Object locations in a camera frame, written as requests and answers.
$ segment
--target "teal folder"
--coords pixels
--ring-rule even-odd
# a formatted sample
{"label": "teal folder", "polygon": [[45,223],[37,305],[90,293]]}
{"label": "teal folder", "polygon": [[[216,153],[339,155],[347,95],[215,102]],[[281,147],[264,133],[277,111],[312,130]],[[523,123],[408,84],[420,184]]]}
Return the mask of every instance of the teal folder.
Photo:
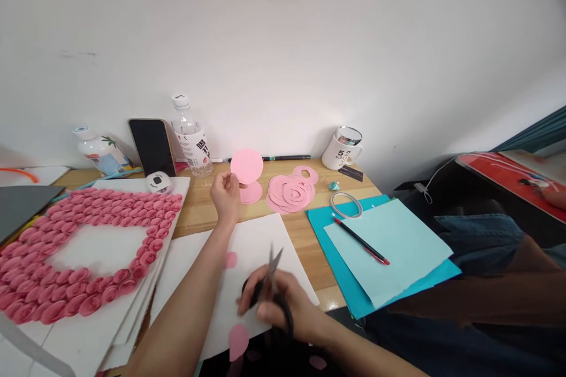
{"label": "teal folder", "polygon": [[[386,195],[370,197],[360,200],[363,210],[368,210],[372,207],[378,207],[381,204],[387,203],[389,198]],[[343,203],[337,206],[339,211],[354,215],[357,213],[357,207],[354,202]],[[318,242],[323,249],[328,264],[332,268],[334,277],[338,282],[340,290],[344,296],[350,313],[356,319],[365,317],[366,315],[374,312],[376,308],[373,306],[370,298],[367,296],[364,289],[359,284],[358,280],[354,277],[342,257],[340,256],[336,247],[330,240],[324,227],[334,222],[332,216],[332,208],[330,206],[311,209],[306,211],[307,217],[311,222],[312,229],[317,235]],[[422,290],[434,287],[436,284],[442,283],[452,277],[460,274],[460,268],[454,265],[449,259],[446,259],[440,266],[431,271],[427,276],[413,283],[408,289],[404,290],[401,294],[391,298],[382,307],[411,296]]]}

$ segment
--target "white bottle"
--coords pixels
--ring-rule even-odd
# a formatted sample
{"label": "white bottle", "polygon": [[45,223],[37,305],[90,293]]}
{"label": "white bottle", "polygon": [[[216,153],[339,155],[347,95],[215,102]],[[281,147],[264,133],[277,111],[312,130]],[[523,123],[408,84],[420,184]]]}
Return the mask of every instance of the white bottle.
{"label": "white bottle", "polygon": [[171,120],[171,125],[187,158],[190,170],[195,177],[207,177],[212,174],[214,169],[210,160],[210,151],[206,144],[205,130],[191,116],[187,96],[176,94],[171,97],[171,100],[176,111]]}
{"label": "white bottle", "polygon": [[110,176],[133,169],[130,160],[110,137],[100,137],[86,125],[75,128],[73,134],[82,140],[78,144],[79,152],[103,174]]}

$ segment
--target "white mug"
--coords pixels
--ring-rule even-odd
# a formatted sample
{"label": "white mug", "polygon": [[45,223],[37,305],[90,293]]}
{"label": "white mug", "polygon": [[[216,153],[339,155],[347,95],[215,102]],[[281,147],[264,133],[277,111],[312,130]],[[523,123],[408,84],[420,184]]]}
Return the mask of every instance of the white mug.
{"label": "white mug", "polygon": [[360,141],[359,131],[350,127],[338,128],[324,151],[323,165],[328,169],[339,170],[346,164],[353,164],[363,150],[363,147],[358,144]]}

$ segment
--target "bottle cap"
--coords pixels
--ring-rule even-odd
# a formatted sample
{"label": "bottle cap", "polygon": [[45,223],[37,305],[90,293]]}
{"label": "bottle cap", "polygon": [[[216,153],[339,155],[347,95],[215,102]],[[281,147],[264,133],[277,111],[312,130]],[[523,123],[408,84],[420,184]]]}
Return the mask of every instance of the bottle cap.
{"label": "bottle cap", "polygon": [[190,109],[189,99],[184,94],[173,94],[171,100],[177,110]]}
{"label": "bottle cap", "polygon": [[80,138],[83,141],[92,140],[92,139],[98,137],[97,132],[94,131],[92,128],[90,128],[88,125],[84,125],[82,127],[75,128],[73,130],[73,134],[76,135],[78,138]]}

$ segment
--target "orange wire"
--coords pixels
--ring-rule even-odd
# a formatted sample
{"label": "orange wire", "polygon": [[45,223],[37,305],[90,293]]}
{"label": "orange wire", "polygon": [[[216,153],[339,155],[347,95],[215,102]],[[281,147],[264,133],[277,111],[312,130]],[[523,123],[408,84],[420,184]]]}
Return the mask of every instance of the orange wire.
{"label": "orange wire", "polygon": [[40,182],[39,178],[37,178],[35,175],[33,175],[33,174],[31,174],[27,171],[24,171],[24,170],[18,170],[18,169],[13,169],[13,168],[0,168],[0,171],[15,172],[17,174],[25,175],[35,184]]}

